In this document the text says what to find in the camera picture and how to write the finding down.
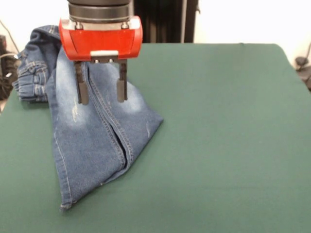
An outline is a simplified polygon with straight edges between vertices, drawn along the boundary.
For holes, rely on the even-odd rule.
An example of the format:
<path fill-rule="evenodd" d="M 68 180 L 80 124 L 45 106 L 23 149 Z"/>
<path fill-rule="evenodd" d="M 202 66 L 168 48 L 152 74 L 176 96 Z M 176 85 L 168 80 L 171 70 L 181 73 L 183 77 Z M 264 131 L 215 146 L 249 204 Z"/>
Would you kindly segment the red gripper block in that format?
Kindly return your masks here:
<path fill-rule="evenodd" d="M 138 57 L 143 39 L 143 29 L 138 16 L 126 22 L 86 23 L 62 19 L 59 33 L 66 56 L 75 61 L 78 103 L 88 104 L 87 85 L 83 80 L 82 62 L 118 59 L 120 76 L 117 80 L 117 99 L 124 102 L 127 98 L 127 59 Z"/>

